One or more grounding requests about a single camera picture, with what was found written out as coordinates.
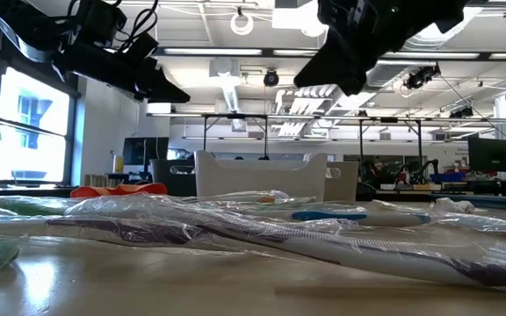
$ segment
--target window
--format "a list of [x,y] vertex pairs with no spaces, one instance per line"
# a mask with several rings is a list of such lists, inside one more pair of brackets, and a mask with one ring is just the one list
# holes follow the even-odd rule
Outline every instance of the window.
[[1,78],[0,180],[67,180],[70,96],[8,68]]

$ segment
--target ceiling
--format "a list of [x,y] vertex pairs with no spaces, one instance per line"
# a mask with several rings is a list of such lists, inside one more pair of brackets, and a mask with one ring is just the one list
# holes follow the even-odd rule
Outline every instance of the ceiling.
[[[48,15],[63,15],[69,0],[30,0]],[[211,3],[222,3],[213,0]],[[127,25],[134,22],[141,10],[149,7],[152,0],[124,0],[120,8],[128,16]],[[274,29],[271,23],[274,0],[257,1],[258,8],[245,8],[246,13],[257,14],[250,34],[241,36],[230,29],[230,19],[235,14],[235,1],[228,7],[166,6],[157,10],[158,23],[150,34],[156,37],[162,47],[271,47],[271,48],[318,48],[324,35],[316,38],[304,35],[300,30]],[[500,14],[502,10],[484,10],[481,15]],[[442,49],[459,51],[504,50],[506,51],[506,18],[476,17],[466,28],[446,42]],[[218,99],[223,99],[219,85],[209,80],[209,67],[212,58],[206,57],[160,57],[159,60],[168,77],[189,93],[189,104],[177,106],[179,111],[205,109]],[[306,59],[286,58],[234,58],[241,68],[250,71],[242,84],[236,87],[240,99],[275,101],[279,89],[292,85],[293,76],[306,64]],[[437,115],[441,107],[454,104],[462,97],[471,97],[473,105],[481,113],[492,113],[494,96],[506,88],[506,62],[456,62],[439,63],[444,79],[437,78],[424,89],[408,93],[401,87],[403,76],[391,82],[373,99],[373,107],[367,108],[371,116],[406,115],[408,109],[419,116]],[[280,76],[277,88],[265,88],[264,71],[275,68]]]

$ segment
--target white storage bin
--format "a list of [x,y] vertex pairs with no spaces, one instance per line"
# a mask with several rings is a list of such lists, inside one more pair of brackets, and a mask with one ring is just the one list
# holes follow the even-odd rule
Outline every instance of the white storage bin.
[[200,198],[249,190],[280,190],[291,197],[315,197],[318,202],[323,201],[326,154],[317,154],[309,162],[217,161],[206,151],[197,151],[194,157]]

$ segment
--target orange object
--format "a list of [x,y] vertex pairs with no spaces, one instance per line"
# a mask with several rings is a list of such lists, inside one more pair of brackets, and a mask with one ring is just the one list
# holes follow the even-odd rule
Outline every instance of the orange object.
[[120,196],[134,193],[167,194],[167,187],[163,183],[144,185],[121,184],[116,188],[95,188],[83,186],[71,191],[72,198],[96,198],[101,196]]

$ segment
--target window frame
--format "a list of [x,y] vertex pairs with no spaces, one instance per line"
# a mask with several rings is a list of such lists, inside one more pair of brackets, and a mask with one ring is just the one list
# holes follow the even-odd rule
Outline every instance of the window frame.
[[[34,78],[31,75],[29,75],[31,78],[39,81],[38,78]],[[1,83],[2,83],[2,76],[0,75],[0,94],[1,94]],[[64,184],[64,185],[71,185],[71,167],[72,167],[72,161],[73,161],[73,148],[74,148],[74,131],[75,131],[75,119],[76,119],[76,106],[77,106],[77,99],[79,98],[78,94],[73,94],[70,91],[64,90],[62,87],[55,86],[50,83],[44,83],[47,86],[59,90],[69,96],[69,112],[68,112],[68,126],[67,126],[67,132],[66,135],[61,135],[58,133],[54,133],[48,130],[44,130],[41,128],[38,128],[36,126],[29,126],[27,124],[19,123],[16,121],[11,121],[8,119],[0,118],[0,124],[5,126],[14,127],[20,130],[25,130],[28,132],[38,133],[38,134],[46,134],[51,136],[58,136],[65,139],[66,148],[65,148],[65,157],[64,157],[64,166],[63,166],[63,178],[60,182],[50,182],[50,181],[41,181],[41,180],[17,180],[14,179],[10,180],[0,180],[0,184],[22,184],[22,185],[40,185],[40,184]]]

